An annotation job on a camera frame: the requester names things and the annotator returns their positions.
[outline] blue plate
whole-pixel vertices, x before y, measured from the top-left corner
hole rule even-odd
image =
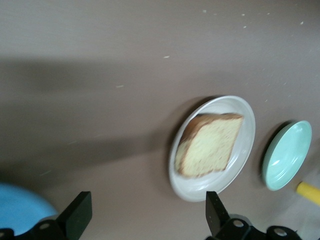
[[[311,137],[308,121],[291,123],[274,137],[262,165],[262,177],[268,189],[279,190],[296,175],[307,156]]]
[[[10,228],[21,235],[41,219],[57,211],[40,196],[21,187],[0,183],[0,229]]]

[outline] white speck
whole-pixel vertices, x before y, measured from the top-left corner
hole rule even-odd
[[[68,145],[70,145],[70,144],[75,144],[76,142],[78,142],[78,141],[69,142]]]
[[[39,175],[39,177],[42,177],[42,176],[44,176],[44,175],[47,175],[47,174],[51,173],[51,171],[52,171],[52,170],[45,171],[44,173],[41,173],[41,174]]]

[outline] cake slice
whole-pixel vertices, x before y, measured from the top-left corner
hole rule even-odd
[[[226,169],[244,117],[235,113],[204,114],[185,128],[175,169],[185,177],[201,177]]]

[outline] table surface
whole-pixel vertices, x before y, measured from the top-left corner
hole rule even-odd
[[[254,145],[220,194],[229,213],[320,237],[318,1],[7,1],[1,4],[0,181],[62,211],[92,192],[81,239],[202,240],[205,202],[173,192],[168,153],[182,121],[211,96],[252,107]],[[286,121],[307,120],[311,148],[293,180],[269,191],[261,160]]]

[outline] black clamp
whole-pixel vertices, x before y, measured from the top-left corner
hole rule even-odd
[[[229,215],[215,191],[206,192],[205,217],[212,234],[206,240],[302,240],[290,228],[270,226],[264,233],[245,216]]]
[[[0,240],[79,240],[91,218],[91,192],[82,191],[56,220],[40,221],[18,236],[10,228],[0,229]]]

